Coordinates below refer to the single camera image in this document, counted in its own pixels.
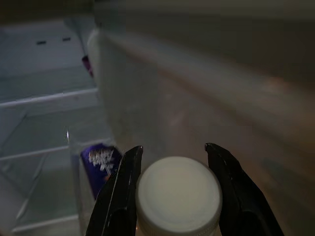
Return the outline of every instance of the white bottle cap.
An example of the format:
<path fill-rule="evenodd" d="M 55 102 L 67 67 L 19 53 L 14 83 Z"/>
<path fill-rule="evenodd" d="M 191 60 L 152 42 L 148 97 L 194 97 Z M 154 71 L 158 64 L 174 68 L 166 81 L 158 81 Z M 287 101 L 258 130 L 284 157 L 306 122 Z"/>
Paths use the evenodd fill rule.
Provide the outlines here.
<path fill-rule="evenodd" d="M 140 176 L 136 206 L 146 236 L 210 236 L 220 218 L 221 188 L 200 162 L 167 157 Z"/>

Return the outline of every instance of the purple package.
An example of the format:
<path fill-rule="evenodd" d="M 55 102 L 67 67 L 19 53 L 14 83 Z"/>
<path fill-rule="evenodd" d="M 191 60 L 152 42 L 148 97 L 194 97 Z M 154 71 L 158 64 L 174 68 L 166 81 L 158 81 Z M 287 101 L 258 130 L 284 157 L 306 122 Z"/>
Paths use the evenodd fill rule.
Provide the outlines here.
<path fill-rule="evenodd" d="M 117 172 L 122 155 L 113 146 L 97 144 L 84 149 L 81 158 L 96 199 L 110 175 Z"/>

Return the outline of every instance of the white container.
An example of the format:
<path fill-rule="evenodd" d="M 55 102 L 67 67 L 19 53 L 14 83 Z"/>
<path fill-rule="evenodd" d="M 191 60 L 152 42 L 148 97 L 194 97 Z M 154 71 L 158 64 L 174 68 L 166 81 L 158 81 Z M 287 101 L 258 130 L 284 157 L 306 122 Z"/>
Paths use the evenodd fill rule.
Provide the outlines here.
<path fill-rule="evenodd" d="M 138 236 L 212 236 L 222 195 L 216 176 L 186 157 L 167 157 L 140 176 L 136 192 Z"/>

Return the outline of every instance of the purple wrapper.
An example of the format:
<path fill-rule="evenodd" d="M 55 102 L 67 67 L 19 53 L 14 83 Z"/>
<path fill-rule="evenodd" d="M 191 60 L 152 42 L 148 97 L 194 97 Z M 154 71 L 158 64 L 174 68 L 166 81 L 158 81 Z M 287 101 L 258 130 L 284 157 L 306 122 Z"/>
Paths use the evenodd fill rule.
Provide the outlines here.
<path fill-rule="evenodd" d="M 113 146 L 97 144 L 84 149 L 81 158 L 96 199 L 109 176 L 117 172 L 122 155 Z"/>

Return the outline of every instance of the bottle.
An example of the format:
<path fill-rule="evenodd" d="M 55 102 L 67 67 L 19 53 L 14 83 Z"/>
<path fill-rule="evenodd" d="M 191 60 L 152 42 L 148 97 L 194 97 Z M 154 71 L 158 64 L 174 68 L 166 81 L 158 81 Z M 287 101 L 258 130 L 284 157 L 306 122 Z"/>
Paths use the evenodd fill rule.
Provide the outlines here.
<path fill-rule="evenodd" d="M 222 193 L 202 163 L 172 156 L 150 165 L 136 189 L 136 236 L 213 236 Z"/>

